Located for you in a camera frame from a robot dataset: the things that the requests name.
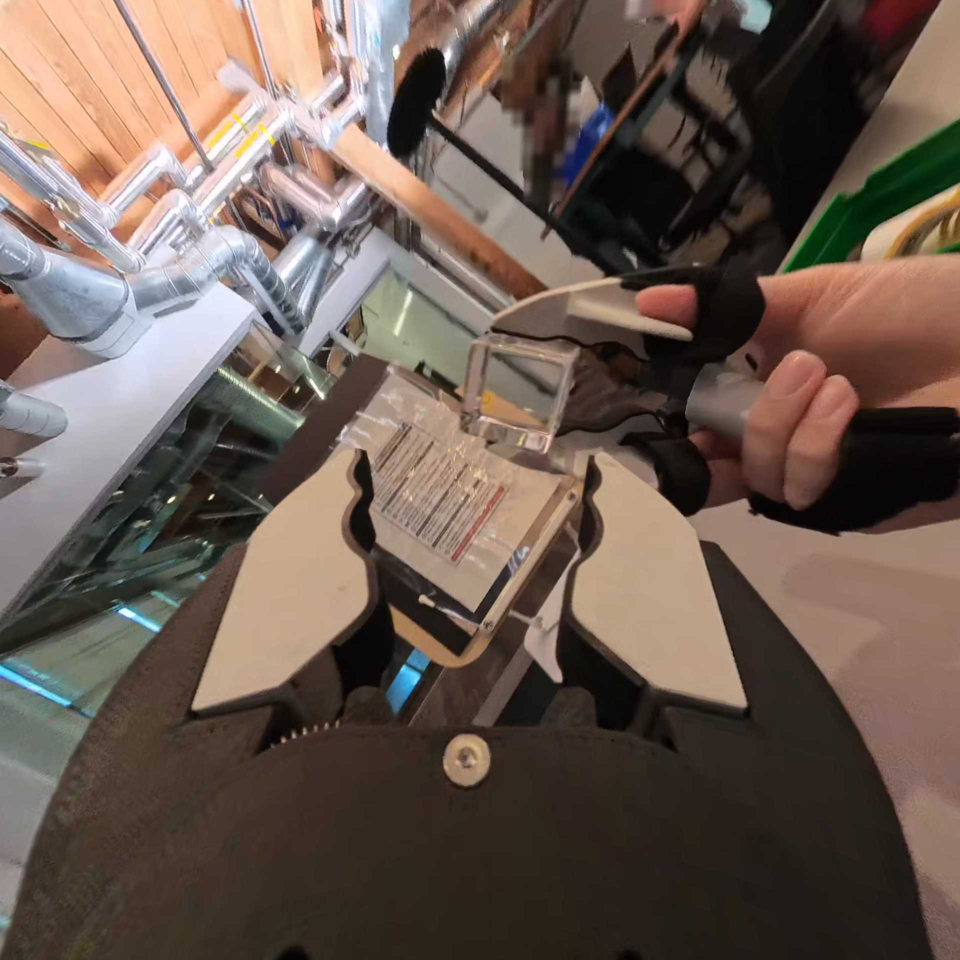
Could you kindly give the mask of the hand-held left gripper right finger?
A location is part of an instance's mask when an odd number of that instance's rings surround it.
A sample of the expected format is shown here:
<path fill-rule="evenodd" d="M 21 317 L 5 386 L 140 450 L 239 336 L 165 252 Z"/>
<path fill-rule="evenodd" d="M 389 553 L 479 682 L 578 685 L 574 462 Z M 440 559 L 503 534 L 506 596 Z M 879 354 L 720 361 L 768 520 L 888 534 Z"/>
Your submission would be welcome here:
<path fill-rule="evenodd" d="M 719 714 L 748 699 L 697 534 L 613 455 L 589 458 L 561 624 L 650 696 Z"/>

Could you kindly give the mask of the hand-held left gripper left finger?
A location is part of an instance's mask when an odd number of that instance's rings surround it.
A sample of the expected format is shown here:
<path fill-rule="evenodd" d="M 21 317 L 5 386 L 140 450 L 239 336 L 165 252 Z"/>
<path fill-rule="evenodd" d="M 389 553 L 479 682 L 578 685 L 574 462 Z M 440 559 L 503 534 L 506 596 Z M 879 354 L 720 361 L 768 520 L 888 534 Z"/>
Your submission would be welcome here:
<path fill-rule="evenodd" d="M 380 686 L 394 624 L 374 558 L 368 455 L 340 448 L 247 542 L 191 704 L 342 714 Z"/>

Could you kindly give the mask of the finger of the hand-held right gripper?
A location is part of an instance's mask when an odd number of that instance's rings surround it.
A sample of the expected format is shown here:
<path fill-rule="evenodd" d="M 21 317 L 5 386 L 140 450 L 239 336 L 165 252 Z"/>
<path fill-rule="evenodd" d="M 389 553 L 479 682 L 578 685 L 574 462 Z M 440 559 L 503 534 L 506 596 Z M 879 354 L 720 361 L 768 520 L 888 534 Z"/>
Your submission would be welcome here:
<path fill-rule="evenodd" d="M 647 354 L 646 341 L 689 343 L 691 330 L 650 318 L 637 308 L 637 293 L 620 278 L 549 289 L 499 312 L 493 332 L 525 340 L 563 340 L 582 348 L 616 344 Z"/>
<path fill-rule="evenodd" d="M 612 449 L 622 446 L 624 439 L 634 434 L 655 440 L 670 436 L 660 416 L 641 411 L 623 417 L 608 416 L 590 424 L 583 420 L 562 425 L 557 434 L 557 453 Z"/>

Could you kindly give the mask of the clear acrylic block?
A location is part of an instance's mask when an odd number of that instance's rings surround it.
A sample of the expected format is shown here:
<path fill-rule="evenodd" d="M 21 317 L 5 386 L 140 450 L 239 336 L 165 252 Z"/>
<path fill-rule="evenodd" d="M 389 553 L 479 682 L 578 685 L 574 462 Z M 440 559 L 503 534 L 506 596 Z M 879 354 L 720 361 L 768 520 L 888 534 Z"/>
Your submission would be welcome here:
<path fill-rule="evenodd" d="M 460 430 L 489 446 L 545 455 L 559 431 L 580 349 L 489 331 L 472 341 Z"/>

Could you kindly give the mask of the clear plastic-wrapped phone case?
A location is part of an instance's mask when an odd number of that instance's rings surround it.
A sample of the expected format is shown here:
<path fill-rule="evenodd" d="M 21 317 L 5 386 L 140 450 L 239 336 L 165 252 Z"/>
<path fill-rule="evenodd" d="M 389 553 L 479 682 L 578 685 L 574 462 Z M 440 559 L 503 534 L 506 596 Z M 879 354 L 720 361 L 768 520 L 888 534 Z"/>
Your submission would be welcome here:
<path fill-rule="evenodd" d="M 425 378 L 363 356 L 339 433 L 366 451 L 377 563 L 397 633 L 431 661 L 477 660 L 579 506 L 582 485 L 503 460 L 460 431 L 459 404 Z"/>

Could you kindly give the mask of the silver round duct elbow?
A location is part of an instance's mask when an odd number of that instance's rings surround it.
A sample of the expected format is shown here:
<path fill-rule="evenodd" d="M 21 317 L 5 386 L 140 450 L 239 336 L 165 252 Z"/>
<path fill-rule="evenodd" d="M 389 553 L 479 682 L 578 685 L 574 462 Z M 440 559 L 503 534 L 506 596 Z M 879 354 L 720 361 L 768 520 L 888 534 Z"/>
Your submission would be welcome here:
<path fill-rule="evenodd" d="M 2 222 L 2 281 L 50 336 L 100 358 L 126 354 L 156 317 L 194 306 L 230 273 L 260 293 L 283 330 L 305 331 L 286 282 L 257 240 L 234 226 L 204 232 L 164 264 L 121 274 L 41 246 Z"/>

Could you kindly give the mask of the wooden standing desk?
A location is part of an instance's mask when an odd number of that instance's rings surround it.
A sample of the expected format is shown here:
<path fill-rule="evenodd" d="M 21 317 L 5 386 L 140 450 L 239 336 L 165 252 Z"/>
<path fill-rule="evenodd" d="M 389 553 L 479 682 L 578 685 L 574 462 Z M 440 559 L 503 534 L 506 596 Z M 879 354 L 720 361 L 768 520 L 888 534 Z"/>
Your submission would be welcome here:
<path fill-rule="evenodd" d="M 588 153 L 564 158 L 551 228 L 570 252 L 607 274 L 662 266 L 695 238 L 738 213 L 738 193 L 757 176 L 767 76 L 777 55 L 773 6 L 719 2 L 614 25 L 599 16 L 576 30 L 574 65 L 615 112 Z"/>

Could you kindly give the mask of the white desk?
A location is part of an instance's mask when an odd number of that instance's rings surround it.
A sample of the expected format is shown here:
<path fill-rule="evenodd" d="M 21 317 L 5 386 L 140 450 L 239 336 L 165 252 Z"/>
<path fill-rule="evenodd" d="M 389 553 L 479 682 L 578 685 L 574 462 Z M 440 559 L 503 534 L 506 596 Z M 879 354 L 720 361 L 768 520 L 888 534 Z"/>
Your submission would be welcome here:
<path fill-rule="evenodd" d="M 828 536 L 750 515 L 693 520 L 840 695 L 894 801 L 936 958 L 958 958 L 958 522 Z"/>

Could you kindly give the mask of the person's right hand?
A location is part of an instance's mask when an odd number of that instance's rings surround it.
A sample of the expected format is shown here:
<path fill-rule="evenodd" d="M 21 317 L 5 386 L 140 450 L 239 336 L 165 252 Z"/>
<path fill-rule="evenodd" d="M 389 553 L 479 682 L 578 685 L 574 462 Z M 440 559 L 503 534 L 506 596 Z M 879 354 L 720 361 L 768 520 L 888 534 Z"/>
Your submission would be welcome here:
<path fill-rule="evenodd" d="M 743 437 L 690 438 L 706 507 L 828 534 L 958 519 L 958 254 L 761 277 Z"/>

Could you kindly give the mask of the dark brown board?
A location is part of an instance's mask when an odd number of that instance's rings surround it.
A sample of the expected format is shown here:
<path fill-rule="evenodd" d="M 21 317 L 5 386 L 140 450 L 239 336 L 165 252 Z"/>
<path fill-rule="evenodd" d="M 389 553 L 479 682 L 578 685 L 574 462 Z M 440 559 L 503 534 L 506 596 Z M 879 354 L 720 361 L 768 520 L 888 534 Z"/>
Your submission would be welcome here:
<path fill-rule="evenodd" d="M 373 399 L 388 369 L 387 361 L 362 354 L 306 415 L 258 481 L 257 492 L 267 513 L 330 458 L 342 431 Z"/>

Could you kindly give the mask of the black floor lamp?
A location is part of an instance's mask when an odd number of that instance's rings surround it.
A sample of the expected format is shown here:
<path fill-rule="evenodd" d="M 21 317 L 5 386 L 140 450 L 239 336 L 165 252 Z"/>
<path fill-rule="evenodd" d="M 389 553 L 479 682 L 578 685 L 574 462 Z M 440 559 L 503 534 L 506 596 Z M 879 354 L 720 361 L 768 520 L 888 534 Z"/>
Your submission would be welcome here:
<path fill-rule="evenodd" d="M 441 50 L 428 47 L 415 55 L 395 91 L 387 126 L 387 148 L 398 160 L 408 160 L 432 131 L 457 153 L 504 189 L 522 207 L 531 211 L 547 227 L 558 232 L 559 222 L 526 198 L 521 186 L 488 161 L 436 115 L 447 80 L 447 62 Z"/>

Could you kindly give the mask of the white roll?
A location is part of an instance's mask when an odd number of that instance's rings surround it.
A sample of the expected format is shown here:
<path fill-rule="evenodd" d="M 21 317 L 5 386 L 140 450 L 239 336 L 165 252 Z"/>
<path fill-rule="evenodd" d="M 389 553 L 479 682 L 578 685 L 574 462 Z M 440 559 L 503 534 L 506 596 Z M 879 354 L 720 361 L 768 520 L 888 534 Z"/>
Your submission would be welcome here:
<path fill-rule="evenodd" d="M 877 226 L 863 242 L 860 259 L 928 257 L 959 250 L 958 208 L 899 217 Z"/>

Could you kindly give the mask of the green plastic bin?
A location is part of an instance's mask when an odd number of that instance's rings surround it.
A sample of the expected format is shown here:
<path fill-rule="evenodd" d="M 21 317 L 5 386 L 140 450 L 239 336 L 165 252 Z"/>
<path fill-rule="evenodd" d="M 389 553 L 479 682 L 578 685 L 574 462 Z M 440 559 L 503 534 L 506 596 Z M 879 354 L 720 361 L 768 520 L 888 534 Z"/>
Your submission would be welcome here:
<path fill-rule="evenodd" d="M 874 170 L 853 193 L 835 195 L 787 257 L 781 272 L 839 263 L 882 223 L 959 182 L 959 121 Z"/>

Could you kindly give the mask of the silver insulated pipe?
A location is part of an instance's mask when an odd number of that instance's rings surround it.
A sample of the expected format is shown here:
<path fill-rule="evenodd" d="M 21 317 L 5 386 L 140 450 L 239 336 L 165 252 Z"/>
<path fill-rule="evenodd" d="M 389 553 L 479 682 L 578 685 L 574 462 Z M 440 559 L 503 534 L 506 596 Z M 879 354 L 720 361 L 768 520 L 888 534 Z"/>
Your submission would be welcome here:
<path fill-rule="evenodd" d="M 354 92 L 336 71 L 323 77 L 312 99 L 294 94 L 273 97 L 236 61 L 222 67 L 219 80 L 225 87 L 236 87 L 243 97 L 205 143 L 212 170 L 208 171 L 199 158 L 187 164 L 164 141 L 156 140 L 101 194 L 99 202 L 110 211 L 111 228 L 158 181 L 166 181 L 172 189 L 190 197 L 200 219 L 209 220 L 235 188 L 246 183 L 258 165 L 271 156 L 283 137 L 330 151 L 346 127 L 362 118 L 366 109 L 365 95 Z"/>

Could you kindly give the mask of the wooden post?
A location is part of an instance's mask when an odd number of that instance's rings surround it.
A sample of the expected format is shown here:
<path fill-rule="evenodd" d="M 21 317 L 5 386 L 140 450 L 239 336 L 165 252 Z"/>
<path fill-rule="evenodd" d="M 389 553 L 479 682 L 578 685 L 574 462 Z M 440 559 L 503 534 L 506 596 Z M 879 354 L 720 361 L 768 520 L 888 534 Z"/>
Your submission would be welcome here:
<path fill-rule="evenodd" d="M 362 179 L 396 211 L 426 230 L 495 287 L 516 300 L 546 292 L 546 285 L 510 256 L 451 203 L 436 194 L 402 162 L 349 125 L 331 148 L 333 158 Z"/>

